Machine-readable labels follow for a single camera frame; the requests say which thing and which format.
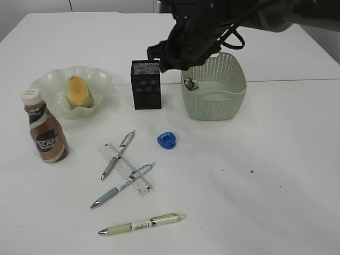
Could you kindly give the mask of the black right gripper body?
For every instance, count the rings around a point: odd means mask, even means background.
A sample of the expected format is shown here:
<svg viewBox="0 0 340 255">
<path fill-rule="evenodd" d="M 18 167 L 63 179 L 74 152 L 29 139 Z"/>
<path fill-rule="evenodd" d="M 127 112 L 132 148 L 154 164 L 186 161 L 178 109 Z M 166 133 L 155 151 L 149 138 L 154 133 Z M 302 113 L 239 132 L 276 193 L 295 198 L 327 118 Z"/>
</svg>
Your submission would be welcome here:
<svg viewBox="0 0 340 255">
<path fill-rule="evenodd" d="M 178 16 L 168 38 L 147 48 L 149 60 L 159 59 L 162 73 L 188 70 L 202 65 L 211 55 L 210 48 L 222 34 L 221 19 L 215 16 Z"/>
</svg>

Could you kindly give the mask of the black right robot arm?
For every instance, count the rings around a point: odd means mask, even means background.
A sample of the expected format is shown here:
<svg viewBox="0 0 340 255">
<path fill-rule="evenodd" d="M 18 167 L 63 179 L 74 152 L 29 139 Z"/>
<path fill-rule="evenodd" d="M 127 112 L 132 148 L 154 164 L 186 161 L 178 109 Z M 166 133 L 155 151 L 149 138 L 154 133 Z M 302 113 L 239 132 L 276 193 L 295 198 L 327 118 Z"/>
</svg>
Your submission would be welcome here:
<svg viewBox="0 0 340 255">
<path fill-rule="evenodd" d="M 147 48 L 162 73 L 203 65 L 226 47 L 240 50 L 238 27 L 282 32 L 293 24 L 339 31 L 339 1 L 160 1 L 176 24 L 168 38 Z"/>
</svg>

